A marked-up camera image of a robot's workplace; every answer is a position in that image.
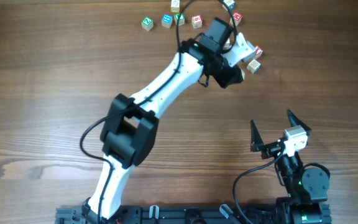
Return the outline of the red 6 number block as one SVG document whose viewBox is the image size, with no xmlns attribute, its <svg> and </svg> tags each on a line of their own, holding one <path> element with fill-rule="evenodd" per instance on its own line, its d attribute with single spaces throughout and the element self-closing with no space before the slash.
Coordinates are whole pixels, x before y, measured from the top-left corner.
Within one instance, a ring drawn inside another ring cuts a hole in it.
<svg viewBox="0 0 358 224">
<path fill-rule="evenodd" d="M 191 17 L 191 23 L 194 29 L 200 28 L 203 25 L 203 20 L 200 15 L 195 15 Z"/>
</svg>

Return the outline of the blue letter block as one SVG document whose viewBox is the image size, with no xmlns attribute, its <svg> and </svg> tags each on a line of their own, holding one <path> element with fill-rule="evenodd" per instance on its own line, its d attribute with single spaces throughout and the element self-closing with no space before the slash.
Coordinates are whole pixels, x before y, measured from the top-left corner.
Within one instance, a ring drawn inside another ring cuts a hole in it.
<svg viewBox="0 0 358 224">
<path fill-rule="evenodd" d="M 172 26 L 173 17 L 170 14 L 164 14 L 162 16 L 162 26 L 170 28 Z"/>
</svg>

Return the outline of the green Z letter block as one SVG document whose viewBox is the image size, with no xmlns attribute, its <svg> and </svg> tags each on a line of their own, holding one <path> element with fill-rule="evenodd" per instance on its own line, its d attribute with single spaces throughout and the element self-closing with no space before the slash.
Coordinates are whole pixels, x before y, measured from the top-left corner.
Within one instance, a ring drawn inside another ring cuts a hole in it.
<svg viewBox="0 0 358 224">
<path fill-rule="evenodd" d="M 148 16 L 145 16 L 141 21 L 142 28 L 149 31 L 154 26 L 154 21 Z"/>
</svg>

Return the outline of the red M letter block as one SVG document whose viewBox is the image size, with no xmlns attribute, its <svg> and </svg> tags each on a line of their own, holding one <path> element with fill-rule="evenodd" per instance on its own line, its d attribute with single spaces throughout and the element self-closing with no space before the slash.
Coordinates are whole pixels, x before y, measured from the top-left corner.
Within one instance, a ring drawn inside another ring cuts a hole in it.
<svg viewBox="0 0 358 224">
<path fill-rule="evenodd" d="M 239 13 L 239 12 L 232 12 L 232 17 L 233 17 L 234 19 L 230 19 L 230 20 L 229 20 L 230 25 L 232 25 L 232 26 L 233 26 L 233 25 L 238 26 L 239 23 L 240 23 L 241 20 L 242 20 L 242 14 Z"/>
</svg>

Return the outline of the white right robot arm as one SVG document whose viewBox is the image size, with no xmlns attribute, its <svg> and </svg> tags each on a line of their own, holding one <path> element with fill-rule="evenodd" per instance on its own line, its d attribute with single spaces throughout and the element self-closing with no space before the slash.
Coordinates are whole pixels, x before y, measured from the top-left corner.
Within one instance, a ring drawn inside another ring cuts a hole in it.
<svg viewBox="0 0 358 224">
<path fill-rule="evenodd" d="M 311 128 L 291 110 L 287 110 L 290 127 L 283 136 L 265 144 L 255 122 L 250 121 L 250 150 L 260 152 L 262 159 L 275 159 L 275 171 L 288 196 L 276 199 L 275 223 L 331 223 L 328 200 L 330 171 L 318 163 L 304 164 L 299 151 L 308 146 Z"/>
</svg>

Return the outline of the green edged plain block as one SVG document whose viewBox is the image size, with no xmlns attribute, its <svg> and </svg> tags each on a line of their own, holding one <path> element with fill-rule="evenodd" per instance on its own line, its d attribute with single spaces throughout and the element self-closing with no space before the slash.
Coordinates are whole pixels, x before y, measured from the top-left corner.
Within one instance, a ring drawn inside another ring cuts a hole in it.
<svg viewBox="0 0 358 224">
<path fill-rule="evenodd" d="M 242 69 L 240 69 L 240 70 L 241 70 L 242 80 L 244 80 L 245 79 L 245 72 Z"/>
</svg>

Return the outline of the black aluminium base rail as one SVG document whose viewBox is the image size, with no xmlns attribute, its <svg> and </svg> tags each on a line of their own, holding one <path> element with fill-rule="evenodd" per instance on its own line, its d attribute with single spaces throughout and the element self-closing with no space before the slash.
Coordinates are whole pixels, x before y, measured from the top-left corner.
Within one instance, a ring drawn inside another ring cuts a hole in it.
<svg viewBox="0 0 358 224">
<path fill-rule="evenodd" d="M 333 222 L 331 211 L 326 204 L 286 205 L 257 204 L 242 208 L 252 223 L 315 223 Z M 85 215 L 81 206 L 58 208 L 55 214 L 56 224 L 93 223 L 94 215 Z M 191 224 L 191 223 L 245 223 L 246 220 L 234 207 L 222 204 L 220 207 L 150 207 L 120 206 L 110 218 L 103 223 L 122 224 Z"/>
</svg>

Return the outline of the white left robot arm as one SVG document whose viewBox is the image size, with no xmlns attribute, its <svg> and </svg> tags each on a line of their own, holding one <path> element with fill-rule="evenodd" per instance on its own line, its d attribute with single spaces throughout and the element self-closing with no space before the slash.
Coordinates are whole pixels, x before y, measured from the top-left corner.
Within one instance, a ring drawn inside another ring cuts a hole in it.
<svg viewBox="0 0 358 224">
<path fill-rule="evenodd" d="M 180 42 L 168 67 L 145 88 L 130 97 L 117 95 L 108 114 L 85 131 L 103 125 L 103 169 L 82 206 L 86 221 L 107 223 L 115 217 L 130 173 L 149 155 L 161 116 L 180 94 L 202 76 L 213 77 L 221 88 L 243 82 L 238 63 L 254 55 L 255 47 L 242 33 L 215 18 L 205 33 Z"/>
</svg>

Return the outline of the plain B letter block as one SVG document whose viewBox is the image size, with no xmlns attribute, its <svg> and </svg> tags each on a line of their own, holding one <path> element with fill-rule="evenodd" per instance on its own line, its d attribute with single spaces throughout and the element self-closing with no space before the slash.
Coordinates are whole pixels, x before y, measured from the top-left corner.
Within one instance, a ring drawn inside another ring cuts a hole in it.
<svg viewBox="0 0 358 224">
<path fill-rule="evenodd" d="M 258 61 L 256 61 L 255 59 L 253 59 L 247 65 L 247 69 L 251 73 L 255 73 L 260 68 L 260 66 L 261 66 L 261 64 Z"/>
</svg>

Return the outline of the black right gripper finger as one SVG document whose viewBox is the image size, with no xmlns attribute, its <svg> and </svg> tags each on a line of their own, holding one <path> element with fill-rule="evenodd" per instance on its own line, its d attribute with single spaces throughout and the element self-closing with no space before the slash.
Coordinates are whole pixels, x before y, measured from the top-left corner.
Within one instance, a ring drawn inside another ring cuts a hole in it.
<svg viewBox="0 0 358 224">
<path fill-rule="evenodd" d="M 250 140 L 250 150 L 252 152 L 259 152 L 264 146 L 264 142 L 260 136 L 259 130 L 252 119 L 250 121 L 250 131 L 251 131 L 251 140 Z"/>
<path fill-rule="evenodd" d="M 310 135 L 311 128 L 302 122 L 299 118 L 297 118 L 291 110 L 287 110 L 287 116 L 291 127 L 301 126 L 305 130 L 306 134 Z"/>
</svg>

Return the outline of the green F letter block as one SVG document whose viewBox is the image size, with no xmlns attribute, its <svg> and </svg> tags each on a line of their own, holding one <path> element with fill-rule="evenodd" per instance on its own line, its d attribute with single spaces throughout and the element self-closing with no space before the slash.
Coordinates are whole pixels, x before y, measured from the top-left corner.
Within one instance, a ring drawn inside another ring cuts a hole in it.
<svg viewBox="0 0 358 224">
<path fill-rule="evenodd" d="M 182 26 L 185 23 L 185 16 L 183 13 L 175 14 L 174 19 L 177 26 Z"/>
</svg>

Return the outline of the red edged plain block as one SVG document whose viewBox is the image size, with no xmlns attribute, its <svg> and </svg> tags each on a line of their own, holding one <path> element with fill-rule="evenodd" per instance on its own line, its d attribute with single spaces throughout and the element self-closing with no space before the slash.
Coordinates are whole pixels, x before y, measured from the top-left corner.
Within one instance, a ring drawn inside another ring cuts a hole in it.
<svg viewBox="0 0 358 224">
<path fill-rule="evenodd" d="M 223 47 L 223 49 L 229 49 L 230 48 L 230 39 L 227 39 L 227 41 L 225 42 L 225 44 L 224 44 L 224 47 Z"/>
</svg>

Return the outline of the blue white corner block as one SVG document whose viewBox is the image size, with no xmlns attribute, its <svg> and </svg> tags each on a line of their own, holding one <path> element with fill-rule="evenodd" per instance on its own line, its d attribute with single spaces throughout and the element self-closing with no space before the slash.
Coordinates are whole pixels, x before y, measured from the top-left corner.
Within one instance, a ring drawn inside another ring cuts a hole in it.
<svg viewBox="0 0 358 224">
<path fill-rule="evenodd" d="M 235 0 L 223 0 L 222 5 L 226 11 L 231 11 L 234 9 L 236 2 Z"/>
</svg>

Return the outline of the yellow letter block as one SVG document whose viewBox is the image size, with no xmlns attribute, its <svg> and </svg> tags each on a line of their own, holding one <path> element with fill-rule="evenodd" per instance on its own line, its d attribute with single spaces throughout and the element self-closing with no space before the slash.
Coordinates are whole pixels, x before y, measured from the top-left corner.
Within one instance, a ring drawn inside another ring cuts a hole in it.
<svg viewBox="0 0 358 224">
<path fill-rule="evenodd" d="M 170 9 L 172 12 L 180 12 L 180 0 L 171 0 Z"/>
</svg>

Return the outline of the red Y letter block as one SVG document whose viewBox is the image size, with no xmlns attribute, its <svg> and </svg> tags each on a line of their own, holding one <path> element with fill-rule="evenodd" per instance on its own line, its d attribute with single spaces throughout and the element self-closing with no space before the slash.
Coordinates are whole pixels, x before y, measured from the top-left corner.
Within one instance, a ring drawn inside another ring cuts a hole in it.
<svg viewBox="0 0 358 224">
<path fill-rule="evenodd" d="M 255 46 L 255 55 L 253 56 L 254 60 L 257 60 L 263 54 L 263 49 L 261 49 L 258 45 Z"/>
</svg>

